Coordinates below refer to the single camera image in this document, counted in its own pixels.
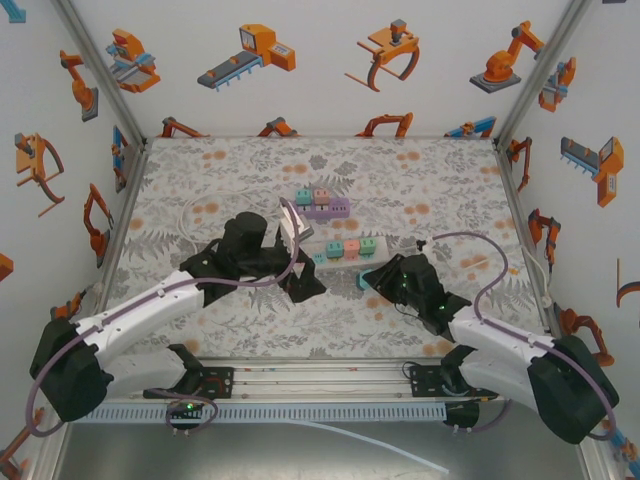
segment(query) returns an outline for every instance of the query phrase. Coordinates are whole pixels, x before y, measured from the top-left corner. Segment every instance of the white power strip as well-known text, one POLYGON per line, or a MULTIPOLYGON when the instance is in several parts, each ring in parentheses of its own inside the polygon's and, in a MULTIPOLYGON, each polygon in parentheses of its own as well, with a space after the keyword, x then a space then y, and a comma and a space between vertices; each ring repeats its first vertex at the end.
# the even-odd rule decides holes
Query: white power strip
POLYGON ((316 271, 350 267, 371 268, 373 266, 384 265, 391 260, 391 254, 389 253, 386 237, 366 238, 373 238, 376 241, 376 251, 373 255, 358 255, 358 258, 355 260, 347 260, 344 256, 340 258, 327 258, 327 243, 331 243, 330 240, 324 242, 303 243, 300 245, 300 248, 302 248, 309 258, 311 258, 311 260, 316 264, 316 271))

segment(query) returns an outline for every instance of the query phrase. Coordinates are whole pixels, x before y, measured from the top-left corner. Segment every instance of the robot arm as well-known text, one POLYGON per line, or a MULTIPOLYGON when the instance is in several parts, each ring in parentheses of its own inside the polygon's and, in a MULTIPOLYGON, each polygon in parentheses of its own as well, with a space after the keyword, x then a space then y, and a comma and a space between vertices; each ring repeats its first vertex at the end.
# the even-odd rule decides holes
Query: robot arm
POLYGON ((574 444, 606 415, 578 369, 591 377, 612 407, 619 402, 582 340, 535 335, 487 315, 479 319, 471 302, 445 292, 425 255, 396 255, 364 280, 390 302, 417 310, 432 334, 458 344, 442 359, 440 376, 428 380, 432 387, 454 396, 474 388, 504 395, 535 411, 552 432, 574 444), (550 350, 568 357, 577 369, 550 350))

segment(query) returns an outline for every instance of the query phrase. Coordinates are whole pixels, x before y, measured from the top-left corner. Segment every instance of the orange machine illustration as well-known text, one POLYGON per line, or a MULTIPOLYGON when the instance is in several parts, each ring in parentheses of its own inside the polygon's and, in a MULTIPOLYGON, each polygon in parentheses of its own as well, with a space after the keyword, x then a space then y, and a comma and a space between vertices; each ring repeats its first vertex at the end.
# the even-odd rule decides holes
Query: orange machine illustration
POLYGON ((607 345, 605 344, 602 336, 602 330, 593 318, 587 315, 578 315, 571 308, 562 310, 557 304, 554 304, 553 308, 558 318, 558 322, 560 323, 562 333, 565 335, 573 335, 581 327, 591 330, 593 339, 596 341, 596 345, 600 350, 593 354, 593 358, 598 362, 598 365, 601 367, 610 367, 615 363, 615 359, 609 355, 609 350, 607 349, 607 345))
POLYGON ((620 259, 616 262, 616 306, 620 308, 622 297, 632 292, 640 292, 640 281, 625 283, 620 286, 620 259))
POLYGON ((381 115, 379 117, 372 118, 364 127, 364 130, 356 135, 356 137, 373 137, 373 131, 375 128, 383 123, 397 123, 398 128, 396 130, 396 138, 404 138, 407 134, 407 130, 413 122, 413 113, 409 112, 406 115, 381 115))
POLYGON ((113 31, 113 43, 106 50, 113 57, 109 67, 118 86, 127 92, 140 93, 160 81, 155 57, 144 51, 140 40, 124 30, 113 31))
POLYGON ((82 121, 88 122, 98 116, 98 89, 88 88, 82 77, 76 70, 79 65, 84 65, 80 55, 67 55, 64 50, 60 50, 60 64, 67 69, 73 78, 71 91, 76 102, 82 107, 82 121))
POLYGON ((509 165, 513 168, 514 163, 518 163, 520 160, 520 152, 524 150, 524 172, 522 174, 522 180, 518 186, 518 193, 522 191, 524 187, 529 184, 529 163, 531 161, 531 137, 525 138, 522 142, 518 143, 516 140, 511 140, 511 145, 507 148, 507 159, 509 165))
POLYGON ((561 225, 553 217, 543 217, 540 215, 540 209, 536 208, 529 214, 529 231, 531 232, 531 238, 533 238, 533 244, 538 245, 538 242, 542 239, 542 229, 546 228, 547 243, 544 247, 544 257, 549 263, 549 275, 553 270, 553 265, 556 263, 556 240, 558 239, 558 233, 560 233, 561 225))
POLYGON ((591 173, 591 179, 598 184, 598 205, 606 207, 616 198, 618 173, 624 167, 624 149, 616 137, 605 143, 599 153, 583 147, 570 138, 560 141, 560 153, 569 162, 591 173))
POLYGON ((278 117, 267 125, 258 134, 259 137, 268 137, 275 132, 279 137, 298 137, 298 132, 287 125, 284 118, 278 117))
POLYGON ((389 28, 378 30, 377 32, 369 35, 368 38, 370 41, 378 45, 379 48, 371 48, 362 42, 358 42, 358 46, 364 48, 373 55, 371 68, 367 75, 367 81, 365 82, 360 80, 358 77, 350 73, 345 73, 347 77, 351 80, 355 80, 365 87, 369 87, 374 92, 380 91, 376 87, 376 75, 378 70, 383 70, 403 81, 409 78, 409 75, 411 75, 413 69, 416 68, 418 59, 420 58, 420 47, 418 46, 418 41, 420 39, 407 30, 406 22, 398 19, 395 22, 392 22, 389 28), (405 53, 411 54, 411 59, 402 73, 396 73, 385 67, 385 65, 391 60, 405 53))
POLYGON ((48 182, 64 172, 64 166, 62 160, 53 145, 45 138, 42 138, 37 133, 25 137, 21 133, 17 133, 15 136, 15 145, 18 151, 16 152, 16 173, 22 173, 29 170, 29 176, 20 180, 17 185, 21 187, 25 183, 33 180, 42 189, 44 194, 49 200, 53 202, 42 212, 38 214, 41 217, 56 205, 59 205, 64 201, 64 197, 58 197, 49 188, 48 182), (44 167, 44 154, 45 151, 49 151, 53 157, 58 171, 53 175, 47 176, 44 167))
MULTIPOLYGON (((44 417, 44 408, 36 410, 33 416, 33 424, 37 427, 44 417)), ((27 467, 28 460, 23 461, 20 465, 15 463, 14 456, 18 449, 29 438, 29 430, 24 427, 20 433, 11 441, 11 443, 0 450, 0 473, 8 480, 20 480, 23 470, 27 467)))
POLYGON ((0 253, 0 282, 13 273, 13 260, 0 253))
POLYGON ((530 30, 531 22, 522 22, 511 30, 513 40, 508 50, 500 50, 491 56, 487 61, 487 70, 484 73, 475 75, 469 81, 476 87, 487 93, 497 92, 505 89, 522 80, 513 73, 513 66, 518 60, 522 46, 526 45, 535 52, 537 58, 540 54, 544 42, 538 39, 530 30))
POLYGON ((538 95, 540 106, 545 110, 555 112, 560 102, 569 94, 569 85, 573 82, 575 75, 576 57, 571 57, 566 63, 560 62, 538 95))
POLYGON ((109 222, 109 229, 113 228, 113 217, 111 216, 111 212, 107 208, 107 204, 104 203, 104 199, 100 192, 96 188, 93 183, 89 184, 89 197, 87 198, 86 203, 84 204, 84 226, 89 232, 89 240, 91 243, 91 248, 94 252, 96 252, 96 264, 98 268, 102 266, 104 262, 104 255, 107 251, 107 247, 109 246, 109 238, 111 237, 111 231, 107 230, 104 233, 101 233, 100 230, 95 228, 91 223, 91 208, 93 207, 93 202, 96 202, 100 207, 100 210, 106 215, 107 220, 109 222))
POLYGON ((173 117, 167 117, 162 120, 162 133, 158 135, 158 137, 162 138, 171 138, 176 130, 184 133, 190 137, 208 137, 209 135, 203 135, 200 132, 194 130, 193 128, 187 127, 184 123, 178 122, 173 117))
POLYGON ((200 85, 219 91, 221 85, 229 85, 231 79, 239 79, 241 73, 251 73, 251 69, 256 65, 266 67, 273 64, 287 72, 296 68, 296 52, 277 42, 276 32, 264 25, 243 25, 240 27, 240 41, 243 50, 200 75, 200 85))

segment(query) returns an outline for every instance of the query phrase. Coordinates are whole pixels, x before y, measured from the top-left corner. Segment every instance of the floral tablecloth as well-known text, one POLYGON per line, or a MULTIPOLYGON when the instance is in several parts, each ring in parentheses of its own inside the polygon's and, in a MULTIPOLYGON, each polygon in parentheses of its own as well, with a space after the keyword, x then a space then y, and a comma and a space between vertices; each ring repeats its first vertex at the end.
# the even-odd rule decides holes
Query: floral tablecloth
MULTIPOLYGON (((416 240, 429 235, 473 230, 490 236, 507 252, 510 270, 482 309, 542 330, 488 140, 156 139, 109 306, 163 279, 204 242, 220 237, 225 222, 241 211, 269 217, 272 242, 276 197, 293 199, 305 187, 327 188, 352 205, 348 219, 312 222, 309 241, 385 235, 394 253, 410 254, 416 240)), ((469 299, 501 268, 492 247, 476 239, 437 243, 432 257, 445 288, 469 299)), ((371 289, 358 290, 356 274, 319 272, 327 292, 298 305, 278 287, 239 289, 160 328, 132 350, 184 343, 199 356, 390 358, 440 356, 452 348, 371 289)))

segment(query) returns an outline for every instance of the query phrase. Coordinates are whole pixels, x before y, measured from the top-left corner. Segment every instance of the purple cable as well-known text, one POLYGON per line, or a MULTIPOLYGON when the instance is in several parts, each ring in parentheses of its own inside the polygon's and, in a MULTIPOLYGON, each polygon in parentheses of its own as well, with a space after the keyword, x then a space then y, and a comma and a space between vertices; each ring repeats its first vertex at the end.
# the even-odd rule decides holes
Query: purple cable
MULTIPOLYGON (((271 278, 269 280, 264 280, 262 282, 241 282, 241 281, 228 280, 224 278, 215 278, 215 277, 193 278, 190 280, 183 280, 181 282, 176 282, 172 285, 169 285, 164 288, 164 291, 169 293, 181 287, 185 287, 188 285, 202 284, 202 283, 230 285, 234 287, 269 287, 271 285, 277 284, 278 282, 286 278, 286 276, 289 275, 289 273, 291 273, 291 271, 293 270, 293 267, 295 266, 296 260, 298 258, 298 254, 300 252, 300 231, 298 229, 298 222, 295 221, 295 218, 296 218, 295 210, 293 209, 289 201, 280 197, 280 202, 286 207, 287 211, 289 212, 289 216, 292 219, 291 223, 293 225, 293 252, 291 254, 291 261, 287 265, 287 268, 285 268, 280 275, 278 275, 277 277, 271 278)), ((111 315, 108 315, 104 319, 102 319, 102 326, 104 327, 111 324, 112 322, 122 317, 123 315, 131 312, 132 310, 135 310, 141 305, 144 305, 145 303, 150 302, 151 300, 157 297, 158 297, 158 294, 156 292, 153 292, 153 293, 150 293, 149 295, 139 298, 138 300, 133 302, 131 305, 127 305, 121 310, 114 312, 111 315)), ((48 373, 51 371, 53 366, 64 355, 66 355, 73 347, 75 347, 80 342, 85 340, 89 335, 92 335, 93 333, 96 333, 98 331, 100 331, 100 328, 94 325, 93 327, 89 328, 86 332, 83 332, 82 334, 75 337, 73 340, 67 343, 64 347, 58 350, 55 353, 55 355, 53 355, 53 357, 51 357, 51 359, 49 359, 49 361, 44 365, 44 367, 42 367, 42 369, 40 370, 40 373, 38 373, 38 375, 36 376, 36 379, 33 382, 33 385, 31 386, 31 390, 29 391, 29 396, 27 397, 27 406, 25 409, 25 420, 26 420, 27 429, 29 430, 29 433, 31 433, 31 435, 33 435, 34 437, 39 437, 39 438, 48 437, 49 435, 60 430, 60 428, 62 428, 62 425, 64 425, 64 422, 60 422, 55 427, 43 432, 41 430, 38 430, 38 427, 33 422, 32 412, 35 407, 35 401, 36 401, 36 396, 38 394, 38 390, 40 390, 40 386, 42 385, 44 378, 48 375, 48 373)))
MULTIPOLYGON (((495 322, 491 321, 488 318, 484 318, 482 316, 482 314, 480 313, 480 298, 482 298, 482 296, 485 293, 487 293, 489 290, 491 290, 493 287, 495 287, 498 283, 500 283, 500 281, 502 281, 502 279, 507 274, 507 270, 509 268, 509 261, 507 260, 507 255, 504 253, 504 250, 502 250, 500 245, 498 245, 496 242, 491 240, 489 237, 487 237, 485 235, 482 235, 480 233, 475 233, 475 232, 465 232, 465 231, 463 231, 463 232, 443 233, 441 235, 434 236, 433 239, 434 240, 440 240, 440 239, 443 239, 443 238, 453 237, 453 236, 469 236, 469 237, 476 237, 476 238, 480 238, 482 240, 485 240, 486 242, 489 242, 498 251, 498 253, 502 257, 502 262, 503 262, 502 271, 495 278, 495 280, 490 282, 486 287, 484 287, 482 290, 480 290, 478 292, 478 295, 476 295, 476 298, 473 301, 473 310, 474 310, 474 312, 476 314, 476 317, 478 317, 478 319, 481 322, 485 322, 487 325, 489 325, 490 327, 495 328, 499 332, 502 332, 502 333, 504 333, 506 335, 509 335, 509 336, 513 337, 513 338, 516 338, 516 339, 518 339, 518 340, 520 340, 522 342, 529 343, 529 338, 526 335, 522 335, 522 334, 520 334, 518 332, 514 332, 510 328, 507 328, 507 327, 504 327, 504 326, 502 326, 502 325, 500 325, 498 323, 495 323, 495 322)), ((615 432, 616 432, 616 428, 617 428, 616 427, 616 417, 615 417, 615 415, 613 413, 613 408, 611 407, 611 403, 607 399, 606 394, 600 388, 600 386, 595 382, 595 380, 591 377, 591 375, 589 375, 571 357, 565 355, 561 351, 556 350, 555 348, 549 347, 549 346, 545 345, 544 343, 540 343, 538 341, 533 341, 532 344, 533 344, 533 346, 541 348, 545 352, 548 352, 548 353, 556 356, 557 358, 559 358, 563 362, 567 363, 571 368, 573 368, 576 372, 578 372, 580 374, 580 376, 582 376, 582 378, 584 378, 584 380, 589 384, 589 386, 593 389, 593 391, 598 396, 598 399, 602 403, 602 406, 604 407, 604 409, 605 409, 605 411, 607 413, 607 416, 609 417, 609 422, 611 422, 611 428, 609 429, 609 431, 605 435, 595 435, 593 433, 590 433, 590 434, 588 434, 588 437, 592 438, 594 440, 601 440, 601 441, 612 439, 615 436, 615 432)), ((495 425, 497 423, 496 421, 501 420, 501 417, 506 415, 506 413, 508 411, 509 411, 509 409, 503 409, 503 411, 500 412, 500 415, 498 415, 498 417, 493 422, 491 422, 489 425, 495 425)))
MULTIPOLYGON (((172 393, 172 392, 165 392, 164 390, 160 390, 159 388, 152 388, 149 390, 152 393, 155 393, 156 395, 162 395, 163 397, 167 397, 167 398, 175 398, 176 400, 188 400, 188 401, 193 401, 193 402, 202 402, 202 403, 206 403, 208 405, 211 405, 213 407, 213 414, 211 415, 211 417, 207 418, 204 422, 202 422, 200 425, 198 425, 197 427, 194 428, 190 428, 189 430, 187 430, 189 432, 189 434, 191 433, 196 433, 199 430, 202 430, 206 427, 209 426, 209 424, 211 424, 211 422, 213 422, 217 417, 218 417, 218 413, 220 413, 220 409, 218 408, 218 405, 216 405, 216 403, 213 400, 210 400, 208 398, 205 397, 200 397, 198 395, 182 395, 180 393, 172 393)), ((175 428, 173 426, 173 424, 171 423, 171 414, 177 410, 180 410, 181 407, 169 407, 167 408, 167 413, 164 416, 164 423, 167 427, 169 428, 175 428)))

